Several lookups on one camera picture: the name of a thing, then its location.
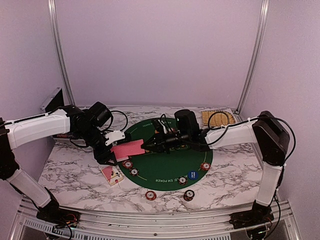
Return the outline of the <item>dark chips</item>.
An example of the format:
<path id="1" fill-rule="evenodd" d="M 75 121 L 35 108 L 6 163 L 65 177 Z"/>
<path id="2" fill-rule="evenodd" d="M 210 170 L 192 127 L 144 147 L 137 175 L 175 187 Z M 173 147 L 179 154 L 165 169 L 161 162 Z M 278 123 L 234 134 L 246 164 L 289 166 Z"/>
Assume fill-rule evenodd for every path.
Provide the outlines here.
<path id="1" fill-rule="evenodd" d="M 178 178 L 178 183 L 184 186 L 188 183 L 188 179 L 185 176 L 181 176 Z"/>
<path id="2" fill-rule="evenodd" d="M 130 169 L 129 173 L 132 175 L 132 176 L 137 176 L 139 174 L 139 170 L 136 169 L 136 168 L 132 168 Z"/>

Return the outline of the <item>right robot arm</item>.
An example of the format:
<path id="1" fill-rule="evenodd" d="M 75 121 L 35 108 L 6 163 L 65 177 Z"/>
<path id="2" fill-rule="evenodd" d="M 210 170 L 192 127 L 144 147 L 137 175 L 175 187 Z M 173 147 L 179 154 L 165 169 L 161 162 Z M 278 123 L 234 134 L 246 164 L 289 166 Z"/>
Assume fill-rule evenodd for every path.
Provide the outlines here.
<path id="1" fill-rule="evenodd" d="M 177 130 L 174 131 L 165 117 L 152 119 L 157 131 L 142 149 L 154 153 L 169 153 L 170 149 L 188 145 L 199 152 L 249 144 L 256 146 L 261 154 L 262 178 L 252 209 L 247 219 L 258 224 L 267 216 L 267 211 L 281 185 L 285 164 L 294 152 L 289 150 L 290 143 L 297 144 L 295 133 L 283 119 L 262 111 L 258 116 L 242 122 L 201 129 L 196 115 L 189 109 L 181 109 L 174 114 Z"/>

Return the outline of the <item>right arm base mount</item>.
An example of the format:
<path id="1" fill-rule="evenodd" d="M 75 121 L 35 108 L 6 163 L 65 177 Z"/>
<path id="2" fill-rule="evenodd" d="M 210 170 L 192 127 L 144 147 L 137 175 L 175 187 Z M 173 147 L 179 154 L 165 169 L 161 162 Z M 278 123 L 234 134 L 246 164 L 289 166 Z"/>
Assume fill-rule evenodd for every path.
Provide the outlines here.
<path id="1" fill-rule="evenodd" d="M 274 219 L 272 213 L 260 215 L 252 210 L 248 210 L 232 213 L 230 215 L 229 223 L 233 225 L 234 229 L 241 229 L 272 222 Z"/>

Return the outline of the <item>pink playing card deck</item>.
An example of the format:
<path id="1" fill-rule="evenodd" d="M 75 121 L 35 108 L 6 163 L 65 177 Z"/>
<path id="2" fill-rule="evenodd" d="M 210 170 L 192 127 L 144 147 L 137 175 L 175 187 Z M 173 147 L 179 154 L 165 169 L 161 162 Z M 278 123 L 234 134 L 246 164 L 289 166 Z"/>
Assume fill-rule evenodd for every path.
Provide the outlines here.
<path id="1" fill-rule="evenodd" d="M 118 162 L 128 160 L 130 156 L 142 155 L 145 150 L 141 147 L 144 143 L 143 139 L 130 141 L 120 145 L 113 146 L 111 151 L 115 154 Z"/>

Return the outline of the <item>blue small blind button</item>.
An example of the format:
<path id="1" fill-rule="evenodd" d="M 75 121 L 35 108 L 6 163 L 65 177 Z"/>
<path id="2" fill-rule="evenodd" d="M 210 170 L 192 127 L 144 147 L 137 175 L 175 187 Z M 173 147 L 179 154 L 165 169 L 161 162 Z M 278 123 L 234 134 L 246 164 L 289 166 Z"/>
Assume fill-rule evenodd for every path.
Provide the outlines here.
<path id="1" fill-rule="evenodd" d="M 196 170 L 191 170 L 188 172 L 187 177 L 190 180 L 197 180 L 199 178 L 199 173 Z"/>

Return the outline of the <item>dark red poker chip stack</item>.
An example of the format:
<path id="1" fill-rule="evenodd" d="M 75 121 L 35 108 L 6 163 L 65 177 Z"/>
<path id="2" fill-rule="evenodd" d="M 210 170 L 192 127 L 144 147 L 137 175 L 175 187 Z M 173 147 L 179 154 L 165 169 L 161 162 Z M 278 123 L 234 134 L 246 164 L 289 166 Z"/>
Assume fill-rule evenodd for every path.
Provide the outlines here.
<path id="1" fill-rule="evenodd" d="M 190 189 L 186 190 L 183 194 L 183 199 L 187 202 L 192 201 L 194 197 L 195 197 L 195 192 Z"/>

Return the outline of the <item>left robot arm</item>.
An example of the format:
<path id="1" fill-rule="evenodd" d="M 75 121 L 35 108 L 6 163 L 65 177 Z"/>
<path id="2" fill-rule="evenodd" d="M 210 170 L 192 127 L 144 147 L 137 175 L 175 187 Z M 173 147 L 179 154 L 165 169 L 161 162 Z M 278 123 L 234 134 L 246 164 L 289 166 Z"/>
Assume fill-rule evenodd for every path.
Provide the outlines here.
<path id="1" fill-rule="evenodd" d="M 63 219 L 63 211 L 54 196 L 16 162 L 13 150 L 42 138 L 75 133 L 93 149 L 94 158 L 102 165 L 116 165 L 111 151 L 114 142 L 125 138 L 121 130 L 104 133 L 101 127 L 112 118 L 109 109 L 96 102 L 87 110 L 75 105 L 23 119 L 0 123 L 0 178 L 31 199 L 40 212 L 53 223 Z"/>

